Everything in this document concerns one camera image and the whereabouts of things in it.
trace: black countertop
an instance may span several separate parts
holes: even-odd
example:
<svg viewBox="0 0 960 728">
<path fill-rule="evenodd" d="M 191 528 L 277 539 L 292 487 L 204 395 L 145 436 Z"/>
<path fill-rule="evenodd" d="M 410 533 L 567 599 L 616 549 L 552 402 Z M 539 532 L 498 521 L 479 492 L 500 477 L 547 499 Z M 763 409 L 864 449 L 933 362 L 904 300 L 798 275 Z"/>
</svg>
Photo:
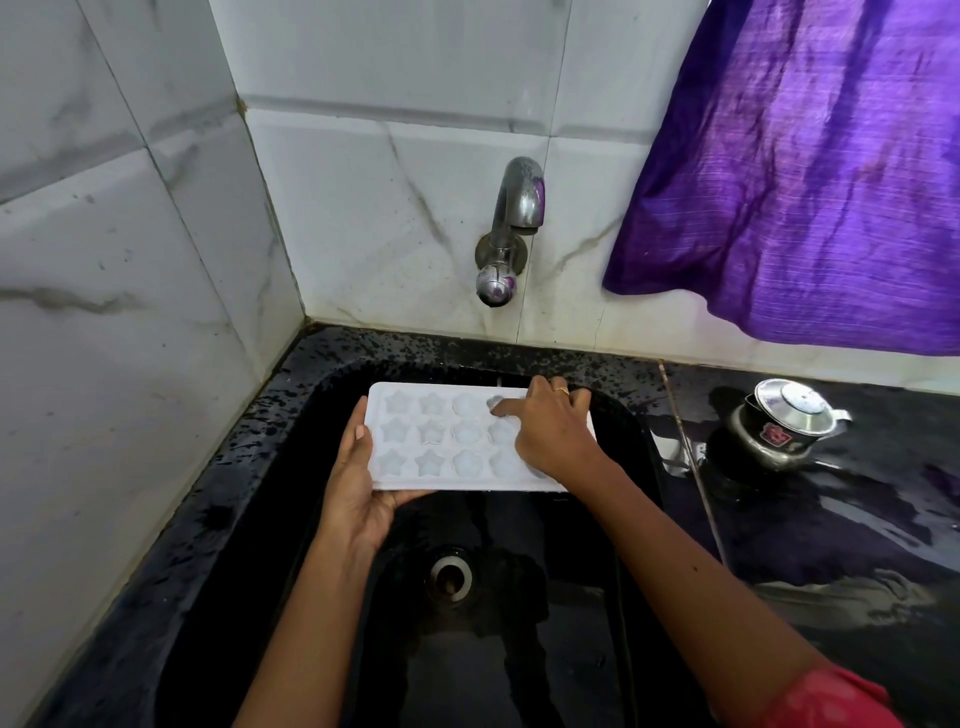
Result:
<svg viewBox="0 0 960 728">
<path fill-rule="evenodd" d="M 960 725 L 958 400 L 808 382 L 855 427 L 816 446 L 823 464 L 767 476 L 721 431 L 725 408 L 763 375 L 667 364 L 664 380 L 656 361 L 353 328 L 290 351 L 32 724 L 153 725 L 183 617 L 277 448 L 315 390 L 373 361 L 563 374 L 619 400 L 665 445 L 679 442 L 679 420 L 707 455 L 662 470 L 666 511 L 831 659 L 883 684 L 910 724 Z"/>
</svg>

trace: forearm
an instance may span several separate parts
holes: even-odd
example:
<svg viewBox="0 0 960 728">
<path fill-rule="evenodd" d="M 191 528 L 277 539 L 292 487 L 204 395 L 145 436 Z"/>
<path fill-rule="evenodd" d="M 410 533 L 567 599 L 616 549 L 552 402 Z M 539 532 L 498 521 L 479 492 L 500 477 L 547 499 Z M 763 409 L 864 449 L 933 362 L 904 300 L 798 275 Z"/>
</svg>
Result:
<svg viewBox="0 0 960 728">
<path fill-rule="evenodd" d="M 338 724 L 373 554 L 318 535 L 234 726 Z"/>
<path fill-rule="evenodd" d="M 817 650 L 599 454 L 564 485 L 610 536 L 725 725 L 751 726 L 827 664 Z"/>
</svg>

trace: white marble tile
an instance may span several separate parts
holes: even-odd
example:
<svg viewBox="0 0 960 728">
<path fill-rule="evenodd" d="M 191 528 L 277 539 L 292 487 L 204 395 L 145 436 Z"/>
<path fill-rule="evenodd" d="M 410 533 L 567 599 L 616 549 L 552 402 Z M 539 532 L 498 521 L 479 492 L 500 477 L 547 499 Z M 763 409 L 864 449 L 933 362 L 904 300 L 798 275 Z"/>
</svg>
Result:
<svg viewBox="0 0 960 728">
<path fill-rule="evenodd" d="M 251 106 L 546 133 L 571 0 L 213 0 Z"/>
<path fill-rule="evenodd" d="M 80 8 L 0 8 L 0 204 L 143 145 Z"/>
<path fill-rule="evenodd" d="M 252 395 L 146 151 L 0 206 L 0 724 L 20 724 Z"/>
<path fill-rule="evenodd" d="M 576 2 L 552 133 L 650 143 L 706 0 Z"/>
<path fill-rule="evenodd" d="M 553 138 L 547 205 L 534 237 L 519 342 L 593 349 L 613 240 L 649 147 Z"/>
<path fill-rule="evenodd" d="M 153 150 L 254 370 L 265 377 L 300 328 L 303 309 L 247 128 L 233 114 Z"/>
<path fill-rule="evenodd" d="M 78 2 L 148 142 L 236 110 L 209 4 Z"/>
<path fill-rule="evenodd" d="M 507 162 L 542 163 L 546 138 L 279 111 L 247 120 L 308 316 L 516 340 L 526 276 L 514 301 L 487 308 L 473 252 Z"/>
<path fill-rule="evenodd" d="M 519 343 L 960 394 L 960 357 L 771 344 L 710 315 L 706 302 L 688 291 L 603 291 L 601 278 L 647 149 L 550 140 L 546 218 L 534 238 Z"/>
</svg>

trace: hand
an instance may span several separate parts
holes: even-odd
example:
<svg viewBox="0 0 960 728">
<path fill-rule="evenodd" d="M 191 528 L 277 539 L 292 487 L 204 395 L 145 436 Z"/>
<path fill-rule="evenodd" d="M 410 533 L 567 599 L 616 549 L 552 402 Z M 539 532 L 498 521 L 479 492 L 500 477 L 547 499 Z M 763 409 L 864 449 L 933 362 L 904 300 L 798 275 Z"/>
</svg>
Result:
<svg viewBox="0 0 960 728">
<path fill-rule="evenodd" d="M 517 454 L 530 467 L 567 486 L 598 454 L 603 455 L 587 429 L 589 409 L 588 389 L 568 394 L 562 376 L 554 376 L 549 383 L 535 376 L 525 400 L 502 400 L 491 413 L 519 417 Z"/>
<path fill-rule="evenodd" d="M 394 511 L 404 503 L 432 491 L 374 491 L 368 465 L 373 437 L 363 424 L 367 398 L 353 408 L 337 461 L 326 482 L 324 510 L 318 538 L 329 536 L 347 546 L 370 546 L 374 551 L 387 538 Z"/>
</svg>

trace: steel lid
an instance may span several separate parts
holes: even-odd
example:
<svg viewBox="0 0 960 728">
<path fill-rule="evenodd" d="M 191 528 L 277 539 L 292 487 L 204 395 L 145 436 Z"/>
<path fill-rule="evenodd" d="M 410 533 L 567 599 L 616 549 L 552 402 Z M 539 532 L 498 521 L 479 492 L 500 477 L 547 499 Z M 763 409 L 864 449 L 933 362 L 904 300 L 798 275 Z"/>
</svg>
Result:
<svg viewBox="0 0 960 728">
<path fill-rule="evenodd" d="M 836 418 L 820 394 L 798 381 L 764 379 L 754 390 L 760 408 L 787 429 L 820 436 L 833 431 Z"/>
</svg>

